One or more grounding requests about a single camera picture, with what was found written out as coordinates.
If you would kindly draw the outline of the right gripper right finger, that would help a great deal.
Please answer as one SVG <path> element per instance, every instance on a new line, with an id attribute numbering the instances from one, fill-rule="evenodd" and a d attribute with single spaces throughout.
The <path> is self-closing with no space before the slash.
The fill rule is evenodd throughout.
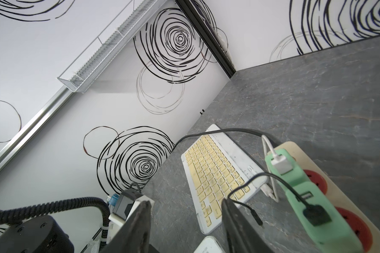
<path id="1" fill-rule="evenodd" d="M 224 199 L 221 206 L 230 253 L 273 253 L 232 199 Z"/>

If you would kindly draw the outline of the mint green charger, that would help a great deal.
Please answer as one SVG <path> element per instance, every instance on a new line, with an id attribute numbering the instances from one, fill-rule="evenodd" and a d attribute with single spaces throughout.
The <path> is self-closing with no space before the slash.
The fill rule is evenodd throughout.
<path id="1" fill-rule="evenodd" d="M 308 236 L 323 253 L 363 253 L 350 225 L 311 181 L 286 190 L 286 197 Z"/>
<path id="2" fill-rule="evenodd" d="M 286 149 L 275 150 L 277 159 L 272 153 L 266 155 L 265 162 L 270 172 L 287 182 L 299 194 L 304 193 L 304 186 L 310 181 L 301 166 Z"/>

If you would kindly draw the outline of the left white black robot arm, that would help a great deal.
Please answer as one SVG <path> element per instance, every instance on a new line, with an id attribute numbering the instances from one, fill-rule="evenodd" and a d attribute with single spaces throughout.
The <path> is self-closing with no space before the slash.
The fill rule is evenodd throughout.
<path id="1" fill-rule="evenodd" d="M 9 225 L 0 236 L 0 253 L 73 253 L 73 243 L 51 214 L 85 207 L 95 207 L 101 212 L 99 249 L 102 250 L 108 237 L 108 204 L 97 197 L 81 197 L 0 210 L 0 225 Z"/>

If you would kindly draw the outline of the mint green wireless keyboard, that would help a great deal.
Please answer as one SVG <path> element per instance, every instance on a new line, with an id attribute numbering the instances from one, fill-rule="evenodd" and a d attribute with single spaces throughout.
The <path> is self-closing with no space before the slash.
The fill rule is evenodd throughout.
<path id="1" fill-rule="evenodd" d="M 194 253 L 225 253 L 225 251 L 215 237 L 206 236 L 195 249 Z"/>

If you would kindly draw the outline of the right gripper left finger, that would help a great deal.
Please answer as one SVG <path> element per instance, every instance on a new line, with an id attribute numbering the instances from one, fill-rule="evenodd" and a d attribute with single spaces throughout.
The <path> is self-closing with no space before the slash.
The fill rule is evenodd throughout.
<path id="1" fill-rule="evenodd" d="M 151 231 L 151 203 L 143 201 L 100 253 L 147 253 Z"/>

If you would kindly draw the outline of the yellow keyboard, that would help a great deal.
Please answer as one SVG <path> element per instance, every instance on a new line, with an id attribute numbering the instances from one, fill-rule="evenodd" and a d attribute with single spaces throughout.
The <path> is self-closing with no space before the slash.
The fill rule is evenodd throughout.
<path id="1" fill-rule="evenodd" d="M 221 202 L 263 169 L 216 124 L 182 155 L 197 221 L 204 235 L 222 223 Z"/>

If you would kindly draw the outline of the cream power strip red sockets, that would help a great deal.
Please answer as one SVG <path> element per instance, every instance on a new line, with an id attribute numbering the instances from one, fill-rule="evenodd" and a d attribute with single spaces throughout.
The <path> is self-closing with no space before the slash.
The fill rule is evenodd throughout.
<path id="1" fill-rule="evenodd" d="M 308 155 L 294 142 L 285 142 L 272 148 L 263 142 L 265 157 L 272 153 L 277 159 L 275 150 L 286 149 L 301 166 L 309 180 L 314 183 L 338 212 L 350 225 L 364 248 L 363 253 L 380 253 L 380 230 L 364 215 L 362 211 L 333 183 L 329 177 L 308 157 Z M 286 194 L 288 188 L 281 185 Z"/>

